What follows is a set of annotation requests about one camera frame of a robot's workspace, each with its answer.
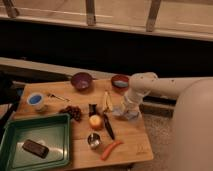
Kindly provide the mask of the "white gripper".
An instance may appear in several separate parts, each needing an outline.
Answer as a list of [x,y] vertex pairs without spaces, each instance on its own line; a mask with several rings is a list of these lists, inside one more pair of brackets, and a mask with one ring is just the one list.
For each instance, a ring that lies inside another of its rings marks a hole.
[[121,101],[121,109],[123,112],[131,111],[135,109],[139,104],[143,102],[143,98],[146,96],[146,92],[137,92],[133,89],[129,89],[124,93],[123,100]]

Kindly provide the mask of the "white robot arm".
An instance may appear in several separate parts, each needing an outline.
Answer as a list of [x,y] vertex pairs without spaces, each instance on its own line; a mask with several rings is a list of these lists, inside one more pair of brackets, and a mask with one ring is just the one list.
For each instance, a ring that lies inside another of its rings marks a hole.
[[136,73],[129,78],[122,113],[149,93],[176,99],[169,171],[213,171],[213,77],[159,78]]

